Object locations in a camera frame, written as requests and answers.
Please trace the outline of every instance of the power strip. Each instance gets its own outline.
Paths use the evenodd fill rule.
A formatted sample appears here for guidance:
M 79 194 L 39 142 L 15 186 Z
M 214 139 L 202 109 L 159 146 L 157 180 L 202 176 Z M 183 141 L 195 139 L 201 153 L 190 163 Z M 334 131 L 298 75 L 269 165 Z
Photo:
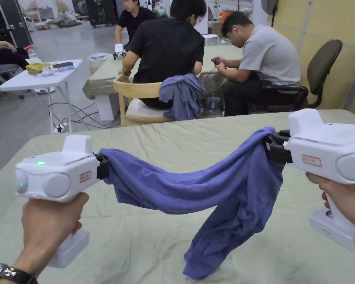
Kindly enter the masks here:
M 58 124 L 57 127 L 54 129 L 54 133 L 64 133 L 66 131 L 66 128 L 64 127 L 64 124 Z

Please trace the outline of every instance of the gray t-shirt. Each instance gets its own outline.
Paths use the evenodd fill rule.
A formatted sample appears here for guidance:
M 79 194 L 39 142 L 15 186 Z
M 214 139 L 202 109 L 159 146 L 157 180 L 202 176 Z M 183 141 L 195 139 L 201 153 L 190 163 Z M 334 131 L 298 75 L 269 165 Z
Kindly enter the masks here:
M 256 71 L 261 80 L 299 85 L 301 64 L 294 45 L 273 28 L 255 26 L 243 47 L 240 69 Z

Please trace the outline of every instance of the red label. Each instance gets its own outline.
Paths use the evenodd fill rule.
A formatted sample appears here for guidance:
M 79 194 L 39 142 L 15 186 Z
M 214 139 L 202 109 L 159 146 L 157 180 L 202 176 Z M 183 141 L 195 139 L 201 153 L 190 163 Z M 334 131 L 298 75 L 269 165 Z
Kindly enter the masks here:
M 319 168 L 322 167 L 322 163 L 321 163 L 321 159 L 320 158 L 302 155 L 302 161 L 304 163 L 307 163 L 308 165 L 314 165 L 314 166 L 319 167 Z
M 91 179 L 92 172 L 85 172 L 80 175 L 80 183 L 83 183 L 84 181 Z

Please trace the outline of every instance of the man in black shirt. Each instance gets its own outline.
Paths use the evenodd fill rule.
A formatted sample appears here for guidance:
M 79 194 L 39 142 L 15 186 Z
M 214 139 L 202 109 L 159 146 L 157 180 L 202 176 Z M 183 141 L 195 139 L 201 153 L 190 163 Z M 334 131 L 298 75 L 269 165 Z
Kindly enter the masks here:
M 126 27 L 129 43 L 125 45 L 124 49 L 129 49 L 128 46 L 139 25 L 147 20 L 155 20 L 157 17 L 152 11 L 140 7 L 139 0 L 124 0 L 124 5 L 125 10 L 121 13 L 116 27 L 116 43 L 121 43 L 121 31 Z
M 203 68 L 204 38 L 194 29 L 206 14 L 205 0 L 173 0 L 171 18 L 146 21 L 140 25 L 124 58 L 120 74 L 130 75 L 139 58 L 134 83 L 162 82 L 188 73 L 199 74 Z M 171 108 L 172 101 L 142 99 L 149 107 Z

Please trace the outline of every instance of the wrinkled fabric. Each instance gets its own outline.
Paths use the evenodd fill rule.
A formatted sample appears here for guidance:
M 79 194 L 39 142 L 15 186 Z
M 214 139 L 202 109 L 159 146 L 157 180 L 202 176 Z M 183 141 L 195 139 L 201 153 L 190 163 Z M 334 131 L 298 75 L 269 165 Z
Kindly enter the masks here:
M 173 106 L 163 116 L 175 121 L 198 118 L 202 108 L 200 98 L 204 93 L 203 83 L 192 73 L 165 79 L 159 89 L 159 100 L 167 103 L 173 99 Z
M 183 273 L 198 280 L 261 232 L 271 216 L 284 165 L 267 158 L 262 138 L 274 131 L 271 127 L 256 131 L 224 160 L 192 173 L 168 173 L 118 149 L 101 149 L 111 163 L 104 181 L 114 185 L 118 202 L 167 214 L 217 206 L 184 255 Z

